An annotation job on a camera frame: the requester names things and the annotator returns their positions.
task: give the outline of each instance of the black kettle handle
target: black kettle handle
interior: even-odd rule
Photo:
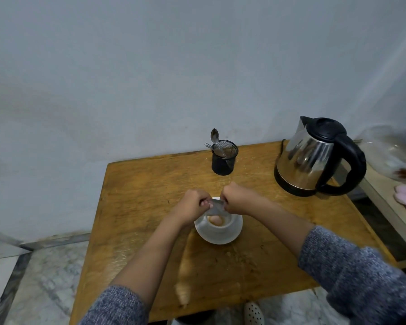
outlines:
[[[367,162],[363,151],[346,134],[336,136],[334,148],[337,148],[341,158],[344,158],[350,164],[351,170],[347,174],[345,183],[341,186],[336,187],[324,183],[322,186],[317,187],[317,191],[327,195],[343,195],[350,192],[363,180],[367,171]]]

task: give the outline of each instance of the kettle base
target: kettle base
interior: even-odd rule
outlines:
[[[287,181],[285,181],[283,179],[283,177],[281,176],[281,174],[278,172],[277,167],[275,167],[274,169],[274,176],[275,176],[275,180],[277,181],[278,185],[280,185],[280,187],[282,189],[284,189],[285,191],[287,191],[288,193],[295,195],[295,196],[299,196],[299,197],[308,197],[308,196],[313,196],[317,190],[315,189],[301,189],[298,187],[295,187],[291,184],[289,184]]]

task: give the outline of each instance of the white slipper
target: white slipper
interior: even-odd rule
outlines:
[[[265,318],[257,303],[244,304],[244,325],[265,325]]]

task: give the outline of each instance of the kettle handle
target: kettle handle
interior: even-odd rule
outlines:
[[[325,167],[320,180],[322,185],[318,183],[316,189],[321,193],[337,196],[350,192],[363,180],[365,172],[367,171],[367,162],[365,161],[363,151],[346,134],[339,134],[335,137],[334,149],[337,149],[339,151],[337,154],[349,163],[351,170],[347,174],[345,183],[336,187],[326,184],[334,174],[333,171],[335,171],[336,168],[334,166],[330,166],[329,168]]]

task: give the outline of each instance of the white saucer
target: white saucer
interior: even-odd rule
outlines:
[[[213,225],[209,223],[206,218],[206,215],[210,215],[209,212],[205,212],[200,218],[195,220],[194,226],[197,229],[197,233],[204,239],[205,241],[223,245],[232,242],[235,240],[242,230],[242,216],[239,214],[232,214],[232,221],[230,225],[226,227],[224,230],[216,230],[213,228]]]

